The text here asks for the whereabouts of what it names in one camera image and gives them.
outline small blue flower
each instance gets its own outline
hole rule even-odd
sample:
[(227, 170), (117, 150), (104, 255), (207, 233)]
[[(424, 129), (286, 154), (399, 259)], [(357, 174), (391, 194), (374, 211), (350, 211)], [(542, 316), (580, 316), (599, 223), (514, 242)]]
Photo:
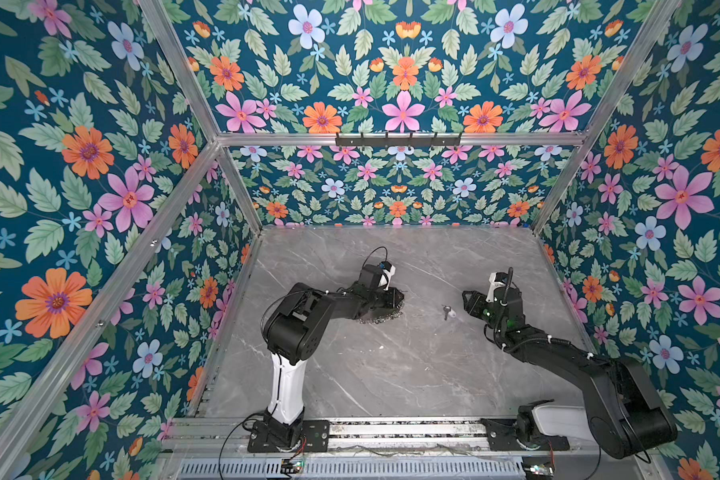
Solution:
[(141, 143), (139, 144), (139, 148), (141, 149), (141, 153), (148, 154), (152, 147), (146, 142), (145, 138), (142, 138)]
[(213, 27), (212, 35), (216, 37), (216, 40), (218, 40), (219, 42), (224, 39), (224, 31), (219, 30), (219, 27)]
[(74, 257), (74, 250), (70, 250), (69, 253), (64, 250), (59, 250), (59, 256), (61, 257), (61, 260), (57, 260), (56, 266), (64, 265), (64, 268), (68, 270), (70, 268), (70, 264), (73, 265), (77, 263), (77, 259)]
[(326, 31), (326, 34), (336, 33), (336, 24), (328, 20), (326, 24), (322, 26), (322, 29)]
[(419, 43), (423, 43), (426, 47), (432, 41), (432, 30), (429, 32), (422, 31), (422, 37), (418, 40)]
[(105, 471), (107, 471), (114, 463), (115, 452), (107, 452), (104, 454), (104, 461), (101, 463), (101, 465), (99, 465), (99, 468), (103, 468)]
[(59, 107), (63, 107), (65, 103), (67, 103), (69, 100), (64, 97), (64, 90), (56, 90), (55, 88), (48, 88), (48, 91), (51, 95), (53, 95), (50, 98), (51, 103), (59, 104)]
[(194, 30), (185, 30), (184, 33), (186, 34), (186, 38), (184, 39), (188, 42), (192, 42), (193, 46), (197, 45), (197, 43), (200, 41)]
[(0, 250), (5, 248), (6, 245), (15, 246), (13, 238), (16, 238), (16, 234), (9, 234), (5, 227), (0, 228)]
[(0, 336), (5, 336), (3, 341), (8, 344), (15, 336), (21, 336), (21, 330), (19, 330), (20, 328), (21, 322), (13, 323), (13, 321), (7, 319), (5, 321), (5, 328), (0, 329)]
[(108, 375), (110, 373), (115, 372), (115, 367), (117, 364), (120, 363), (118, 360), (115, 359), (115, 356), (112, 355), (112, 358), (104, 362), (104, 366), (106, 367), (106, 370), (104, 370), (104, 374)]
[(27, 100), (27, 106), (29, 108), (26, 108), (24, 112), (27, 115), (33, 115), (35, 121), (40, 121), (40, 118), (48, 118), (48, 116), (43, 113), (43, 110), (45, 110), (45, 106), (43, 106), (42, 104), (38, 104), (38, 106), (35, 107), (31, 100)]
[(70, 232), (74, 232), (74, 229), (80, 228), (80, 220), (82, 220), (82, 216), (76, 216), (74, 212), (70, 212), (70, 216), (63, 218), (61, 220), (61, 223), (64, 225), (70, 226)]
[(104, 23), (104, 14), (96, 10), (96, 7), (91, 5), (90, 17), (96, 21), (96, 23)]
[(393, 44), (396, 42), (394, 39), (394, 32), (390, 30), (389, 32), (384, 32), (384, 38), (382, 38), (382, 42), (386, 42), (387, 46)]
[(603, 34), (603, 26), (597, 25), (597, 28), (590, 30), (590, 38), (597, 40)]

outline metal grate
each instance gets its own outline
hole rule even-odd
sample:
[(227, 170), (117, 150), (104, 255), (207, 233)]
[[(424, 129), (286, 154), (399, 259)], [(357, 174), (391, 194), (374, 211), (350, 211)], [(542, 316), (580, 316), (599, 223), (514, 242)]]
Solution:
[[(222, 459), (224, 478), (287, 478), (280, 473), (280, 458)], [(217, 458), (188, 458), (182, 462), (181, 479), (211, 480), (219, 477)], [(519, 460), (483, 460), (470, 456), (307, 458), (294, 478), (525, 478)]]

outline marble surface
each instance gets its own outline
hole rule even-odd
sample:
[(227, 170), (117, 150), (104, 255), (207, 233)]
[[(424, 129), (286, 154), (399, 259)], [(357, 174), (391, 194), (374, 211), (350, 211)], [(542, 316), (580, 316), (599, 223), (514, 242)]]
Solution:
[[(272, 363), (259, 333), (264, 309), (295, 282), (348, 286), (380, 245), (397, 268), (392, 284), (405, 294), (403, 314), (379, 325), (328, 324), (306, 368), (307, 417), (514, 415), (542, 398), (583, 405), (570, 383), (491, 345), (484, 324), (462, 308), (462, 290), (485, 292), (491, 272), (512, 266), (528, 323), (582, 346), (530, 230), (296, 228), (264, 233), (205, 416), (243, 417), (265, 408)], [(443, 305), (456, 317), (444, 321)]]

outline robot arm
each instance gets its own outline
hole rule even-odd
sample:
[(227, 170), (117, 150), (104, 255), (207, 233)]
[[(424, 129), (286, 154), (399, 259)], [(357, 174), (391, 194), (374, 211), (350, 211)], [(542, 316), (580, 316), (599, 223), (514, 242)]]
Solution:
[[(503, 351), (581, 389), (585, 407), (584, 415), (578, 418), (585, 425), (578, 425), (578, 429), (588, 426), (591, 437), (608, 455), (624, 458), (677, 438), (672, 417), (638, 362), (583, 351), (525, 323), (522, 295), (512, 284), (512, 269), (507, 274), (491, 274), (489, 295), (468, 291), (462, 297), (464, 309), (486, 322), (486, 338), (490, 328), (492, 342)], [(575, 414), (559, 423), (555, 420), (560, 415), (554, 410), (556, 406), (537, 402), (529, 407), (520, 408), (518, 415), (516, 433), (521, 441), (533, 442), (539, 435), (571, 434), (569, 422), (574, 421)]]

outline light blue flower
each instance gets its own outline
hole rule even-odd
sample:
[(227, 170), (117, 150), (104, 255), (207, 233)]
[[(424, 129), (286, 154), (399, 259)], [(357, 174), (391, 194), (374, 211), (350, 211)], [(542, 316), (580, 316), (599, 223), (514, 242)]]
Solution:
[(74, 250), (70, 250), (69, 253), (64, 250), (59, 250), (59, 256), (61, 257), (61, 260), (57, 260), (56, 266), (64, 265), (64, 268), (68, 270), (70, 265), (77, 263), (77, 259), (74, 257)]
[(184, 38), (188, 42), (192, 42), (192, 45), (197, 45), (197, 43), (200, 41), (200, 39), (197, 37), (197, 33), (195, 33), (194, 30), (185, 30), (184, 34), (186, 37)]
[(43, 106), (42, 104), (38, 104), (38, 106), (35, 107), (31, 100), (27, 100), (27, 106), (29, 108), (26, 108), (24, 112), (27, 115), (34, 116), (35, 121), (40, 121), (40, 118), (48, 118), (48, 116), (43, 113), (43, 110), (45, 110), (45, 106)]
[(61, 219), (61, 223), (64, 225), (69, 225), (70, 232), (74, 232), (74, 229), (80, 228), (80, 220), (82, 219), (82, 216), (77, 216), (74, 214), (74, 212), (70, 212), (70, 216)]
[(108, 471), (114, 463), (115, 452), (107, 452), (104, 454), (104, 461), (99, 464), (99, 468), (103, 468), (105, 471)]
[(6, 245), (16, 246), (13, 239), (16, 238), (16, 234), (9, 234), (5, 227), (0, 228), (0, 250), (5, 248)]
[(112, 355), (112, 358), (104, 362), (104, 366), (106, 367), (106, 370), (104, 370), (104, 374), (108, 375), (110, 373), (115, 372), (115, 367), (117, 364), (120, 363), (118, 360), (115, 359), (115, 356)]
[(387, 46), (393, 44), (396, 42), (394, 39), (394, 32), (390, 30), (389, 32), (384, 32), (384, 38), (382, 38), (382, 42), (386, 42)]
[(224, 31), (219, 30), (219, 27), (213, 27), (212, 35), (216, 37), (216, 40), (218, 40), (219, 42), (224, 39)]
[(13, 323), (10, 319), (6, 319), (5, 328), (0, 329), (0, 336), (4, 336), (3, 341), (10, 343), (15, 336), (21, 336), (21, 322)]
[(422, 31), (422, 37), (418, 40), (419, 43), (423, 43), (426, 47), (432, 41), (432, 30), (429, 32)]

